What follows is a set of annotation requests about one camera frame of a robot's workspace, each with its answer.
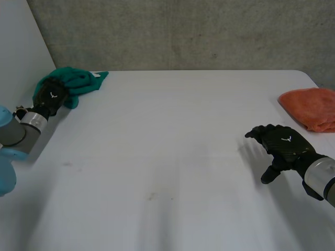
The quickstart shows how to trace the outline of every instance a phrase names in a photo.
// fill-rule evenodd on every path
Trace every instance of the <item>teal cloth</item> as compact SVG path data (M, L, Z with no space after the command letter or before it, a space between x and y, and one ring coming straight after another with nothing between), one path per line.
M48 77L55 77L64 82L65 87L69 89L70 96L64 102L64 105L70 109L74 109L78 106L79 95L99 90L108 72L98 72L97 74L99 74L100 77L93 76L91 72L71 67L59 68L38 82L33 99L41 88L44 80Z

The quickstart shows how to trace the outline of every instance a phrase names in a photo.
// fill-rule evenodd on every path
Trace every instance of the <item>towel tag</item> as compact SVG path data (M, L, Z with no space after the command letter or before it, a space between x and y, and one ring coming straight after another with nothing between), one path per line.
M95 76L95 77L100 77L99 74L96 74L96 73L93 73L93 72L91 72L91 73L92 73L92 75Z

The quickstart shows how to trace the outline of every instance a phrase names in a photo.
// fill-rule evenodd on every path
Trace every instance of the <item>white wall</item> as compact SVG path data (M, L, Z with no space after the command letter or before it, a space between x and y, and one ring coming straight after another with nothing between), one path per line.
M0 1L0 104L30 105L37 82L55 69L25 0Z

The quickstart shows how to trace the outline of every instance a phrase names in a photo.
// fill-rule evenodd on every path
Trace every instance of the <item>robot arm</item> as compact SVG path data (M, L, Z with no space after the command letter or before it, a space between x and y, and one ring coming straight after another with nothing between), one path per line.
M335 160L316 153L313 146L297 131L281 125L255 127L245 135L262 144L274 159L261 177L272 182L281 171L295 170L303 179L303 188L317 200L326 199L335 207Z
M0 106L0 196L11 192L16 184L11 161L24 161L28 157L49 117L56 115L68 96L64 84L49 77L36 94L33 107L20 109L20 122L7 108Z
M306 170L305 183L335 207L335 160L323 157Z

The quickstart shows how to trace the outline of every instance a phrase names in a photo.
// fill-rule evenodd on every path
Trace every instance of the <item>orange towel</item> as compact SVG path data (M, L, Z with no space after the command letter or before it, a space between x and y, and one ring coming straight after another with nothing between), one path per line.
M329 89L292 90L279 103L308 131L335 132L335 92Z

